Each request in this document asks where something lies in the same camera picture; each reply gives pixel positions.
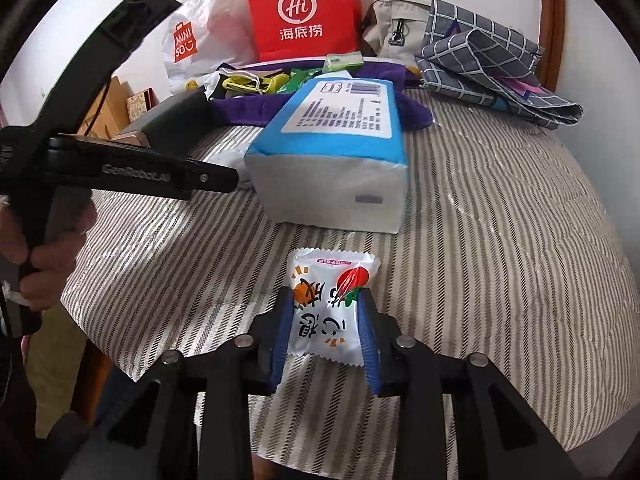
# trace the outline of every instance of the wooden bed frame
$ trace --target wooden bed frame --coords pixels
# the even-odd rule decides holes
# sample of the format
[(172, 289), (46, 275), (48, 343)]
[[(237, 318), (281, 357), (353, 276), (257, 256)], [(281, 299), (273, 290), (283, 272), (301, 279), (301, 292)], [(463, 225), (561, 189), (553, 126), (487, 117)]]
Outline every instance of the wooden bed frame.
[(540, 1), (538, 44), (545, 48), (545, 53), (536, 70), (536, 76), (543, 87), (555, 91), (564, 46), (565, 2), (564, 0)]

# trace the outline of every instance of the snack packet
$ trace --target snack packet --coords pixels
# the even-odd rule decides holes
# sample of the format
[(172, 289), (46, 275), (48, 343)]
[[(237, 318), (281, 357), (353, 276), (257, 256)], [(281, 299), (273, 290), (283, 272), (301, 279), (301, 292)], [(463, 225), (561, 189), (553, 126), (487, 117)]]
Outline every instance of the snack packet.
[(322, 73), (321, 68), (312, 68), (311, 70), (292, 68), (291, 79), (278, 88), (276, 94), (293, 94), (293, 92), (296, 92), (305, 82), (309, 81), (319, 73)]
[(362, 366), (358, 335), (358, 292), (380, 267), (369, 253), (296, 249), (289, 253), (293, 324), (289, 354), (314, 354)]

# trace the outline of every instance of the blue gripper pad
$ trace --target blue gripper pad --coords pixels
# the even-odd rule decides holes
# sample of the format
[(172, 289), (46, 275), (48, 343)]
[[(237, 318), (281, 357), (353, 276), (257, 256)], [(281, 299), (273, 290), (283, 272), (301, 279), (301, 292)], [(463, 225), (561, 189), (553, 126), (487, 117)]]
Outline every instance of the blue gripper pad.
[(276, 341), (271, 351), (271, 375), (269, 376), (269, 386), (275, 391), (282, 380), (284, 365), (287, 361), (287, 350), (289, 349), (289, 335), (291, 334), (291, 324), (293, 323), (293, 291), (288, 289), (287, 299), (284, 304), (284, 311), (280, 316), (280, 325)]
[(364, 361), (364, 375), (371, 393), (377, 395), (382, 389), (382, 379), (380, 378), (380, 357), (378, 355), (378, 345), (373, 335), (373, 328), (369, 320), (369, 311), (362, 292), (358, 294), (358, 336), (360, 337), (360, 347), (362, 348), (362, 359)]

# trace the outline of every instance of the bed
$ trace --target bed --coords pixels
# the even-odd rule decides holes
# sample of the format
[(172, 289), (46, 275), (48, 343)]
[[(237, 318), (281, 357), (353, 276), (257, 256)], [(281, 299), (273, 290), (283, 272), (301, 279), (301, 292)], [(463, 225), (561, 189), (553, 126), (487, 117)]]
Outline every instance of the bed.
[[(244, 332), (273, 305), (290, 250), (369, 251), (382, 261), (376, 303), (404, 333), (443, 354), (487, 354), (566, 449), (599, 434), (638, 402), (640, 328), (636, 284), (592, 185), (548, 130), (406, 92), (434, 123), (404, 134), (398, 235), (274, 224), (252, 190), (190, 202), (96, 191), (98, 224), (63, 304), (137, 379), (167, 349), (198, 354)], [(219, 128), (193, 156), (258, 131)], [(397, 413), (360, 368), (290, 356), (277, 393), (250, 399), (252, 447), (322, 476), (390, 478)]]

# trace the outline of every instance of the miniso bag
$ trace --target miniso bag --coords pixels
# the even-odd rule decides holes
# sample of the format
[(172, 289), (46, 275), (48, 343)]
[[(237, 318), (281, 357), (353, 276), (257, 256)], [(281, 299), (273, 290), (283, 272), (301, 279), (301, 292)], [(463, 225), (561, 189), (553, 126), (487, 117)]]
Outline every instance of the miniso bag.
[(178, 0), (167, 19), (162, 60), (172, 85), (214, 72), (221, 63), (255, 61), (249, 34), (234, 16), (236, 0)]

